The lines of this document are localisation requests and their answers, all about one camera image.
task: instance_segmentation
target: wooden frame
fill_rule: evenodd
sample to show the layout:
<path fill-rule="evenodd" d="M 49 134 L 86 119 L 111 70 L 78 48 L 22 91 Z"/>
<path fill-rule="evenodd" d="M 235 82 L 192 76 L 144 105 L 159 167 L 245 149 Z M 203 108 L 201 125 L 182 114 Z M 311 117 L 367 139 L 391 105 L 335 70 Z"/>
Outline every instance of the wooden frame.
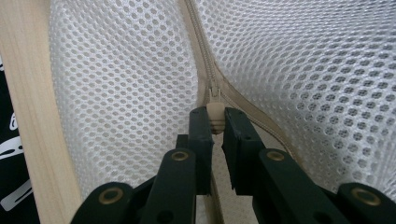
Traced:
<path fill-rule="evenodd" d="M 0 54 L 41 223 L 69 223 L 81 195 L 52 87 L 50 0 L 0 4 Z"/>

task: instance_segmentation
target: black fabric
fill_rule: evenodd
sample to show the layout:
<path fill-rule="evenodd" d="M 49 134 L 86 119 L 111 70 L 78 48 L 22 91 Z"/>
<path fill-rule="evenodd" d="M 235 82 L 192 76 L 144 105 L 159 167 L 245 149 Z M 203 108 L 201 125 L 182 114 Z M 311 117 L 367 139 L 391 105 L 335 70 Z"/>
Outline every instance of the black fabric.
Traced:
<path fill-rule="evenodd" d="M 11 155 L 14 150 L 7 149 L 4 143 L 18 138 L 19 132 L 16 120 L 12 118 L 14 111 L 2 64 L 0 65 L 0 108 L 0 223 L 39 223 L 35 198 L 33 193 L 30 193 L 31 189 L 20 194 L 20 199 L 15 201 L 19 203 L 12 209 L 6 211 L 3 206 L 4 199 L 26 183 L 29 175 L 23 153 L 5 157 Z"/>

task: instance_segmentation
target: zipper pull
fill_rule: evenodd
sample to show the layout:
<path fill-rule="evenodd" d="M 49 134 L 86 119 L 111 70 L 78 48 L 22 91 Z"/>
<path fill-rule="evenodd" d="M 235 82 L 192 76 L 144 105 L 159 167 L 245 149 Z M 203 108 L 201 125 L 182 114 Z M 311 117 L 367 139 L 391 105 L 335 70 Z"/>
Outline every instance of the zipper pull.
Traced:
<path fill-rule="evenodd" d="M 218 87 L 210 88 L 209 92 L 209 104 L 206 105 L 206 111 L 210 128 L 213 134 L 219 134 L 224 132 L 225 128 L 225 105 L 220 101 L 221 91 Z"/>

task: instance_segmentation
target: white mesh fabric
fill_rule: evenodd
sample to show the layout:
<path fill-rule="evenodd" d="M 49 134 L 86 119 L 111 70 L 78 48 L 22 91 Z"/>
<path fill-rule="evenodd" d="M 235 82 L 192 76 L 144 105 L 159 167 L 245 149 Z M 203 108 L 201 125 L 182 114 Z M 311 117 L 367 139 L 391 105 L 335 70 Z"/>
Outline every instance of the white mesh fabric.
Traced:
<path fill-rule="evenodd" d="M 50 50 L 83 197 L 109 181 L 136 187 L 156 175 L 197 99 L 176 1 L 53 1 Z"/>
<path fill-rule="evenodd" d="M 394 1 L 196 4 L 219 69 L 317 184 L 361 182 L 396 200 Z"/>

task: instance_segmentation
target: zipper slider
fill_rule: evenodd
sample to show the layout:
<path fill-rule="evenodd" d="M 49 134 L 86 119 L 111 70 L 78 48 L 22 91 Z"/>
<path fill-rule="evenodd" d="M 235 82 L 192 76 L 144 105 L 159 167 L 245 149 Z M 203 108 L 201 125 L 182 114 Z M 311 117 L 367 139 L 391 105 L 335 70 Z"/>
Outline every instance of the zipper slider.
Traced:
<path fill-rule="evenodd" d="M 210 128 L 213 134 L 224 132 L 225 128 L 225 105 L 220 101 L 221 91 L 218 87 L 209 89 L 209 104 L 206 105 L 207 115 L 210 120 Z"/>

